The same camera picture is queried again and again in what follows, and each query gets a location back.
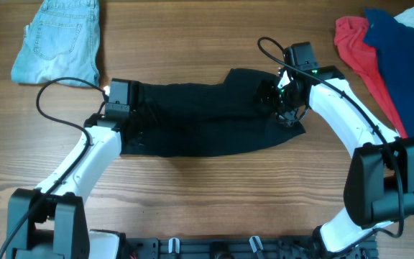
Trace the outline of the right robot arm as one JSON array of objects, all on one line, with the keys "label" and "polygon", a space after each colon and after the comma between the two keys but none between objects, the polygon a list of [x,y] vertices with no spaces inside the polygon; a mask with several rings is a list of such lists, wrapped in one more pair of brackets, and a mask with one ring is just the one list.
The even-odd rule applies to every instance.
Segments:
[{"label": "right robot arm", "polygon": [[379,121],[337,77],[318,71],[281,73],[280,81],[262,82],[254,100],[271,107],[277,120],[292,124],[298,109],[312,109],[329,124],[351,156],[344,187],[344,208],[313,232],[316,258],[341,257],[359,249],[387,226],[414,215],[414,137],[401,138]]}]

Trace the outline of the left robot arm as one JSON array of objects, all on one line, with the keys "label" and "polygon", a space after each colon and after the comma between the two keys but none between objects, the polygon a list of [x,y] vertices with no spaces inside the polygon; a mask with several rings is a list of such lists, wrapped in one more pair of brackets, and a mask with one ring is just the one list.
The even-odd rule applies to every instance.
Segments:
[{"label": "left robot arm", "polygon": [[123,232],[90,230],[84,204],[109,164],[124,154],[139,103],[136,81],[114,79],[103,103],[78,130],[64,161],[34,189],[8,203],[0,258],[136,258]]}]

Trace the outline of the black t-shirt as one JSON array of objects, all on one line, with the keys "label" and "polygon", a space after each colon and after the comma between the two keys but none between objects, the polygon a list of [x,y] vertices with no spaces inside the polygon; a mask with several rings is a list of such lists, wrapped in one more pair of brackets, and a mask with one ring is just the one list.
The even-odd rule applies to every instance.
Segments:
[{"label": "black t-shirt", "polygon": [[133,140],[122,137],[122,154],[160,157],[213,157],[247,153],[280,145],[305,132],[301,123],[286,127],[272,110],[254,102],[262,81],[277,76],[251,69],[231,69],[215,85],[142,83],[157,126]]}]

